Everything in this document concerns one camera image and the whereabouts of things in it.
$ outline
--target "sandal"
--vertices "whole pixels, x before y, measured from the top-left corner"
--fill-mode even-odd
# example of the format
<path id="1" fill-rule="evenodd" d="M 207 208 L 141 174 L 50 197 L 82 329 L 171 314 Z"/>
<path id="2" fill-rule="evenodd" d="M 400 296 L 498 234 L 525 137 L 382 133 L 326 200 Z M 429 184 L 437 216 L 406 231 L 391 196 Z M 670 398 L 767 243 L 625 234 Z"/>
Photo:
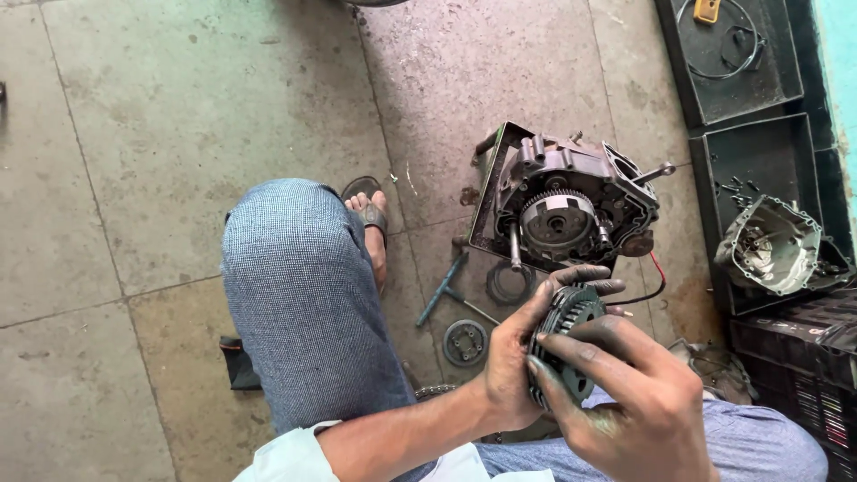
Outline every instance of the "sandal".
<path id="1" fill-rule="evenodd" d="M 381 235 L 384 237 L 384 248 L 387 247 L 387 217 L 384 212 L 372 203 L 372 196 L 381 190 L 381 184 L 372 176 L 363 176 L 351 181 L 342 191 L 342 199 L 351 199 L 361 192 L 366 194 L 369 199 L 369 204 L 359 211 L 354 209 L 354 212 L 360 216 L 363 221 L 363 227 L 375 226 L 381 230 Z"/>

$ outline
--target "man's hand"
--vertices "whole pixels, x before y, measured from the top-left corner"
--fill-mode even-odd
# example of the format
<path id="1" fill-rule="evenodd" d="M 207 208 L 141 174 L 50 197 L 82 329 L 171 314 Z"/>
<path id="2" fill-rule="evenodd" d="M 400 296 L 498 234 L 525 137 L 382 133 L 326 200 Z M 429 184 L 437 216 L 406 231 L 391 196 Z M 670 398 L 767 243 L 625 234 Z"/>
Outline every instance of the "man's hand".
<path id="1" fill-rule="evenodd" d="M 523 429 L 542 414 L 530 398 L 526 376 L 527 346 L 538 324 L 544 319 L 556 290 L 573 282 L 588 282 L 601 296 L 621 292 L 625 283 L 607 280 L 610 270 L 604 266 L 582 265 L 552 273 L 536 294 L 491 333 L 488 362 L 474 379 L 490 411 L 493 431 Z M 613 312 L 622 312 L 616 308 Z"/>
<path id="2" fill-rule="evenodd" d="M 607 315 L 568 336 L 536 339 L 617 402 L 583 409 L 556 371 L 527 358 L 566 443 L 580 458 L 618 482 L 719 480 L 705 447 L 702 382 L 647 334 Z"/>

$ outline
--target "foot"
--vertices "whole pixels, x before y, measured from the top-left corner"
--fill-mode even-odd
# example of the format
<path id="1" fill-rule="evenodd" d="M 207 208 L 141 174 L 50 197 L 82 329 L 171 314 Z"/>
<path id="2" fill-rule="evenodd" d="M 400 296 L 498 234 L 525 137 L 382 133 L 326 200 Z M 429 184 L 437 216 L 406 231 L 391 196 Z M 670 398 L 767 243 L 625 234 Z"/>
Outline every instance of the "foot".
<path id="1" fill-rule="evenodd" d="M 387 198 L 384 193 L 376 191 L 372 195 L 372 203 L 382 212 L 387 212 Z M 364 193 L 357 196 L 352 196 L 351 199 L 345 200 L 345 207 L 359 211 L 369 204 L 369 199 Z M 378 288 L 378 293 L 384 286 L 384 281 L 387 280 L 387 250 L 384 248 L 384 234 L 376 226 L 366 227 L 366 251 L 369 252 L 369 257 L 372 258 L 372 272 L 375 274 L 375 286 Z"/>

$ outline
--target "gray trousers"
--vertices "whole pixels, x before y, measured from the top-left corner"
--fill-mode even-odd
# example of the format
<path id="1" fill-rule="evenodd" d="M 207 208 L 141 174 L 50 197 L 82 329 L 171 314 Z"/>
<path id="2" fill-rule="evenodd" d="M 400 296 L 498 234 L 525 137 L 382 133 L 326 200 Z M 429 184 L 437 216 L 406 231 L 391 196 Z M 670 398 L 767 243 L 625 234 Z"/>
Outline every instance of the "gray trousers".
<path id="1" fill-rule="evenodd" d="M 381 313 L 363 224 L 335 191 L 304 179 L 270 181 L 227 219 L 226 297 L 278 435 L 415 403 Z M 597 389 L 585 405 L 609 401 Z M 724 481 L 826 477 L 818 444 L 774 410 L 705 401 L 704 422 Z M 609 480 L 562 439 L 476 447 L 491 476 L 550 468 L 558 482 Z M 433 467 L 398 480 L 419 480 Z"/>

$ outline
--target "clutch gear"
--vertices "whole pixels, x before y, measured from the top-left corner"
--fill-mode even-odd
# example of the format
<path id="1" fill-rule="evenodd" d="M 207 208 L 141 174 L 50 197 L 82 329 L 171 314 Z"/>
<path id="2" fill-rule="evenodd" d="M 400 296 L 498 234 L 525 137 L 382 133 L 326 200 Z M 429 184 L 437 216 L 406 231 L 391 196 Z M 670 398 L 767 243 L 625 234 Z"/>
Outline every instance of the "clutch gear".
<path id="1" fill-rule="evenodd" d="M 607 314 L 607 306 L 598 297 L 592 286 L 574 283 L 561 288 L 551 301 L 550 310 L 544 321 L 530 338 L 528 353 L 550 365 L 562 377 L 569 391 L 578 401 L 583 401 L 592 394 L 595 384 L 582 371 L 570 366 L 555 357 L 536 342 L 539 333 L 568 334 L 568 330 L 580 323 L 594 320 Z M 531 373 L 527 373 L 530 381 L 530 396 L 542 408 L 550 410 L 548 401 L 544 398 L 538 381 Z"/>

